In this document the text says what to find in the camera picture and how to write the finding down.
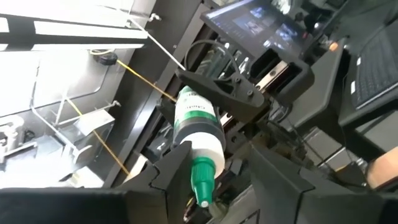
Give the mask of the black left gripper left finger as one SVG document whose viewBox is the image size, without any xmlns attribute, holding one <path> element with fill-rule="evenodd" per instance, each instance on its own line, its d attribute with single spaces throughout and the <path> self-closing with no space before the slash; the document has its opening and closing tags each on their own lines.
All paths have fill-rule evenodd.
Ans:
<svg viewBox="0 0 398 224">
<path fill-rule="evenodd" d="M 191 192 L 192 143 L 185 141 L 121 185 L 133 224 L 183 224 Z"/>
</svg>

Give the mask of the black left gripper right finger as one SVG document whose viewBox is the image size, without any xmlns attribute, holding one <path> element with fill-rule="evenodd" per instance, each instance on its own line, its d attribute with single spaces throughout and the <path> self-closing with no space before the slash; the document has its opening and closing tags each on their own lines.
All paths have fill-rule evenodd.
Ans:
<svg viewBox="0 0 398 224">
<path fill-rule="evenodd" d="M 302 194 L 314 189 L 301 177 L 301 167 L 268 149 L 253 148 L 249 168 L 262 222 L 296 223 Z"/>
</svg>

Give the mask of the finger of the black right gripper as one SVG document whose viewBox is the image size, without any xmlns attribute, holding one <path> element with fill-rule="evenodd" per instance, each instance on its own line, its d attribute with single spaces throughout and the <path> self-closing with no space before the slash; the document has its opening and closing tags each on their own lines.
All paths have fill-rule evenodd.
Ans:
<svg viewBox="0 0 398 224">
<path fill-rule="evenodd" d="M 157 102 L 157 109 L 170 124 L 174 124 L 175 105 L 171 100 L 160 98 Z"/>
<path fill-rule="evenodd" d="M 238 72 L 225 79 L 181 69 L 176 71 L 176 75 L 193 91 L 240 122 L 252 123 L 267 113 L 266 97 Z"/>
</svg>

